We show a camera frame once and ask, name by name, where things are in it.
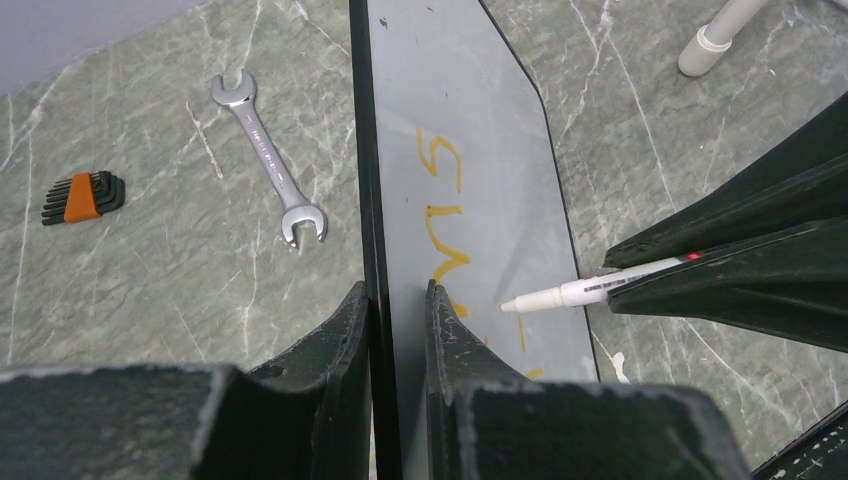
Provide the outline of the white whiteboard black frame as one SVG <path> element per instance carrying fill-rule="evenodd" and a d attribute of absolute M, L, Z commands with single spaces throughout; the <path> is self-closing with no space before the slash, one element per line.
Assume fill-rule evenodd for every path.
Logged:
<path fill-rule="evenodd" d="M 480 1 L 349 5 L 377 474 L 426 479 L 427 285 L 519 373 L 599 378 L 582 308 L 504 314 L 573 279 L 538 88 Z"/>

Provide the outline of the silver open-end wrench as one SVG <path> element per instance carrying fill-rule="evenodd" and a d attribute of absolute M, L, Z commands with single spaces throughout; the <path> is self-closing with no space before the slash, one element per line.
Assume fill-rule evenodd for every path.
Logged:
<path fill-rule="evenodd" d="M 281 231 L 286 243 L 291 248 L 298 248 L 294 229 L 303 223 L 312 224 L 317 240 L 323 242 L 328 232 L 327 217 L 302 194 L 263 125 L 255 106 L 257 84 L 253 75 L 241 69 L 240 81 L 231 89 L 225 87 L 220 74 L 215 75 L 210 95 L 216 104 L 228 109 L 237 119 L 259 158 L 282 205 Z"/>

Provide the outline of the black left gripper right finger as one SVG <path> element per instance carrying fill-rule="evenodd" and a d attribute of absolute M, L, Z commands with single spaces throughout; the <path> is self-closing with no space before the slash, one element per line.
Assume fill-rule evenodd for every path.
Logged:
<path fill-rule="evenodd" d="M 434 479 L 745 479 L 730 426 L 699 390 L 545 383 L 502 361 L 435 282 L 425 303 Z"/>

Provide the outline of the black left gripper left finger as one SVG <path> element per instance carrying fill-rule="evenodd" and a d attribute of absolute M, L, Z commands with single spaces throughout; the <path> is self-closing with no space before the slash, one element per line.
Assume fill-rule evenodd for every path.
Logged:
<path fill-rule="evenodd" d="M 368 299 L 250 372 L 227 364 L 1 374 L 5 479 L 365 479 Z"/>

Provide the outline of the orange hex key set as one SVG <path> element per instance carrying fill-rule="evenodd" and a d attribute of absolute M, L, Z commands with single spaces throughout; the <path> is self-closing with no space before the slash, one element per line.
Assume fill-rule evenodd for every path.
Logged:
<path fill-rule="evenodd" d="M 123 179 L 107 170 L 84 172 L 56 182 L 41 213 L 45 226 L 78 223 L 118 210 L 126 199 Z"/>

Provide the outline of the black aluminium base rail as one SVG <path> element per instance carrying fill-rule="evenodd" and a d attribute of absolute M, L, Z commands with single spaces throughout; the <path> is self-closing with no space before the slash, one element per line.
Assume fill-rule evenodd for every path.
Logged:
<path fill-rule="evenodd" d="M 847 480 L 847 402 L 752 472 L 753 479 Z"/>

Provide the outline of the white PVC pipe frame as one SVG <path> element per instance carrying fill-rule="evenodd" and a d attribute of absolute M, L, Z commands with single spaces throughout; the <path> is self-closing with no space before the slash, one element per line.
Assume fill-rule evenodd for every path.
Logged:
<path fill-rule="evenodd" d="M 810 77 L 843 70 L 846 57 L 845 1 L 729 1 L 695 32 L 677 69 L 697 78 L 748 59 L 748 80 L 758 72 Z"/>

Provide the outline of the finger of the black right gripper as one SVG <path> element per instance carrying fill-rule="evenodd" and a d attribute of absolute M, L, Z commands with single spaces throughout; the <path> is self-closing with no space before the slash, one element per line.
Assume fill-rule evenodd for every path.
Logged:
<path fill-rule="evenodd" d="M 847 221 L 831 218 L 729 246 L 612 290 L 619 314 L 693 317 L 847 350 Z"/>
<path fill-rule="evenodd" d="M 847 212 L 847 98 L 839 97 L 766 154 L 689 207 L 609 248 L 626 268 Z"/>

